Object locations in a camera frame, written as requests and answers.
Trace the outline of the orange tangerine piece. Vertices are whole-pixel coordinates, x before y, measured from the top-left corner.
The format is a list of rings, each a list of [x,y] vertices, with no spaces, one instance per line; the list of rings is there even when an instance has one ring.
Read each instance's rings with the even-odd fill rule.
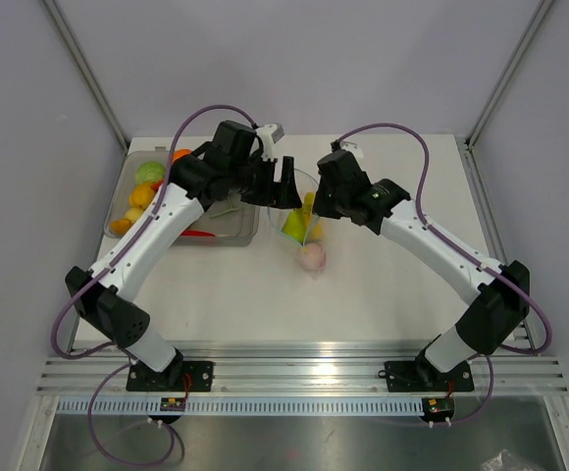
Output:
[[[122,218],[119,220],[112,221],[109,224],[109,229],[112,232],[112,234],[115,236],[124,236],[129,231],[132,225],[133,222],[130,219]]]

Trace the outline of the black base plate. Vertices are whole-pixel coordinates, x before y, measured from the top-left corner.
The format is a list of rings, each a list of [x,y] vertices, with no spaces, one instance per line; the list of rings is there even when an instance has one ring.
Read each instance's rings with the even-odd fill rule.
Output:
[[[208,393],[212,390],[215,364],[185,360],[179,371],[154,372],[143,363],[129,368],[126,390],[135,393]]]
[[[377,376],[386,381],[390,393],[470,393],[475,390],[467,361],[447,373],[432,373],[427,379],[420,375],[415,360],[387,361]]]

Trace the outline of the yellow pear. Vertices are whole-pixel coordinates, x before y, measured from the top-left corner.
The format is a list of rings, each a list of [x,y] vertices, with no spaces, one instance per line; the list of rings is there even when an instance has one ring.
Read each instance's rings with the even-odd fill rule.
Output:
[[[131,207],[124,215],[124,219],[132,225],[142,216],[143,210],[138,207]]]

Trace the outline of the clear plastic food bin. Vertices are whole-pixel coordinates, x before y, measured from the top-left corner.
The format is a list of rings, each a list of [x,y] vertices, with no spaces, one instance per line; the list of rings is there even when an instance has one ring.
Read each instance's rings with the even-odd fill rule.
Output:
[[[119,238],[111,223],[120,220],[129,210],[129,196],[136,187],[138,169],[148,162],[167,163],[168,150],[134,151],[127,157],[116,184],[112,202],[105,219],[104,235]],[[174,245],[234,245],[250,243],[258,229],[259,208],[240,201],[238,194],[215,202],[196,222],[189,226]]]

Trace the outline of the red chili pepper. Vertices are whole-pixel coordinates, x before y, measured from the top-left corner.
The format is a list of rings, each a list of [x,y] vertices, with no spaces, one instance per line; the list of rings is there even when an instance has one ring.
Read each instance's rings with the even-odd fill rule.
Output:
[[[215,234],[203,231],[185,230],[181,233],[181,237],[215,237]]]

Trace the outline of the orange fruit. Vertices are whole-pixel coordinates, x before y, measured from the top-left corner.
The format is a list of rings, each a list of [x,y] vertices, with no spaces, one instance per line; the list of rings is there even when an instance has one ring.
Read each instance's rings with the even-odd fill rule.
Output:
[[[174,152],[173,161],[177,161],[185,155],[189,155],[191,153],[190,149],[180,149]]]

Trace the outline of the left aluminium frame post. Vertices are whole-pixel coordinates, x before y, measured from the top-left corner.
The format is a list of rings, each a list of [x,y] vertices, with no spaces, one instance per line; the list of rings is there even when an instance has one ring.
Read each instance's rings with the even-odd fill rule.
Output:
[[[60,2],[56,0],[41,0],[40,5],[48,15],[55,28],[56,34],[65,47],[67,54],[78,70],[78,74],[87,88],[95,106],[108,126],[111,134],[119,144],[124,154],[128,153],[130,139],[114,112],[103,88],[90,66],[78,38],[63,11]]]

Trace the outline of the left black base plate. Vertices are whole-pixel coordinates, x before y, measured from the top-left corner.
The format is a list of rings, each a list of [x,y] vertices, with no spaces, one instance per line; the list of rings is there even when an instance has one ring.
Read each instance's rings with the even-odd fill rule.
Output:
[[[129,368],[126,390],[135,393],[208,393],[212,390],[215,364],[185,360],[179,371],[154,372],[143,363]]]

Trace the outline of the crumpled plastic bag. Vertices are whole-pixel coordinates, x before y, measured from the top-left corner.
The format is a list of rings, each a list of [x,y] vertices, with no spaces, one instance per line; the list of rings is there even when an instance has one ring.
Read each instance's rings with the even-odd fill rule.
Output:
[[[495,457],[482,463],[480,471],[543,471],[543,468],[526,460],[507,449],[500,451]]]

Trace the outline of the aluminium mounting rail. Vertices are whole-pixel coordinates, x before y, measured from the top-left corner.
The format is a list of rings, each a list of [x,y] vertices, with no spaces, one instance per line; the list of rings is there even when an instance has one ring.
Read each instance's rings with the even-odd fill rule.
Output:
[[[418,348],[392,342],[290,342],[242,344],[185,341],[177,345],[189,360],[214,364],[213,396],[381,396],[388,392],[378,373],[389,360],[408,360]],[[117,349],[81,360],[46,359],[39,394],[90,394],[113,370],[126,364]],[[475,394],[488,388],[494,371],[497,396],[568,395],[559,361],[552,356],[501,352],[471,363]]]

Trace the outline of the pink peach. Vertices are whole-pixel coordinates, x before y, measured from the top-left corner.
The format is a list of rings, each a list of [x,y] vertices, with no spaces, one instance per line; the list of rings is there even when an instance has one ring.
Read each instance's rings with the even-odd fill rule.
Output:
[[[298,253],[299,264],[308,271],[322,270],[326,265],[326,250],[321,243],[310,242]]]

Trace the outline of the green apple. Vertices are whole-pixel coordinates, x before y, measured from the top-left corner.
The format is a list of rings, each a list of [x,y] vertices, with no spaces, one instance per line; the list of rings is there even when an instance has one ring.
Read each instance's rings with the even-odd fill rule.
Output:
[[[290,211],[282,226],[282,232],[294,239],[302,242],[305,238],[307,230],[307,223],[301,209],[294,209]]]

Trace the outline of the yellow lemon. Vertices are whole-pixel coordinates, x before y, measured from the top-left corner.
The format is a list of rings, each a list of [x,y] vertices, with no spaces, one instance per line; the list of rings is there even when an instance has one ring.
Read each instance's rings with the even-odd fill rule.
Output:
[[[141,210],[146,209],[156,196],[153,183],[138,184],[129,196],[129,206]]]

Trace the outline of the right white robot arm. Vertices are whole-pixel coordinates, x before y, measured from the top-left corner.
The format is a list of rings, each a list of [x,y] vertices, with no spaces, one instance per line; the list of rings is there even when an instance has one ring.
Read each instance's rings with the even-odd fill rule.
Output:
[[[429,342],[413,362],[411,379],[437,389],[468,358],[495,352],[526,318],[529,271],[483,257],[453,235],[423,223],[416,202],[389,179],[372,183],[354,155],[337,150],[318,163],[316,215],[346,218],[393,241],[442,277],[467,305],[453,327]]]

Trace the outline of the green stem piece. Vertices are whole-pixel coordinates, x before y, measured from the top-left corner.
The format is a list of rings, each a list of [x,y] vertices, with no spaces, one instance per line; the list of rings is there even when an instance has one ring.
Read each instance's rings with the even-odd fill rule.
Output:
[[[239,212],[240,209],[241,209],[241,208],[239,208],[239,207],[231,206],[231,207],[228,207],[228,208],[225,209],[225,210],[222,210],[222,211],[219,211],[219,212],[217,212],[217,213],[211,214],[211,215],[209,216],[209,219],[212,220],[212,219],[221,218],[221,217],[227,216],[227,215],[229,215],[229,214],[233,214],[233,213]]]

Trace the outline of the clear zip top bag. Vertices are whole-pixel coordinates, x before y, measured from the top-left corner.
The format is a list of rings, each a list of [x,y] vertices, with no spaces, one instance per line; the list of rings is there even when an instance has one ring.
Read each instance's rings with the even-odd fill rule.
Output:
[[[327,267],[329,224],[313,212],[319,179],[300,169],[294,170],[294,176],[301,207],[268,208],[267,217],[282,251],[294,261],[299,271],[316,280]]]

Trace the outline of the green cabbage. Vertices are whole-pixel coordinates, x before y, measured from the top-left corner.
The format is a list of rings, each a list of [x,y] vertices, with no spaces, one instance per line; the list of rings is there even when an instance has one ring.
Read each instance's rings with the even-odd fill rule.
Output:
[[[134,175],[137,185],[145,183],[157,183],[166,175],[166,166],[157,161],[148,161],[141,164]]]

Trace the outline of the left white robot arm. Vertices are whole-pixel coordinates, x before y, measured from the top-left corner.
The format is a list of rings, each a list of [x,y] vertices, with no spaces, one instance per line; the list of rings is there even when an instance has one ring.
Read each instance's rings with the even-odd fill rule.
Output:
[[[111,252],[68,273],[80,318],[126,352],[130,368],[143,368],[153,389],[183,385],[185,369],[182,354],[134,304],[143,282],[181,233],[231,194],[254,206],[301,207],[293,160],[275,153],[284,134],[279,124],[220,122],[211,140],[173,159],[152,202]]]

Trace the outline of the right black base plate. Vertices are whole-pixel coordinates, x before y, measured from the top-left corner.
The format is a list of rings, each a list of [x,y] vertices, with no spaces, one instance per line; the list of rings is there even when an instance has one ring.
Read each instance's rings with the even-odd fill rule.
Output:
[[[447,373],[432,373],[427,379],[420,375],[415,360],[387,361],[377,376],[386,381],[390,393],[470,393],[475,390],[467,361]]]

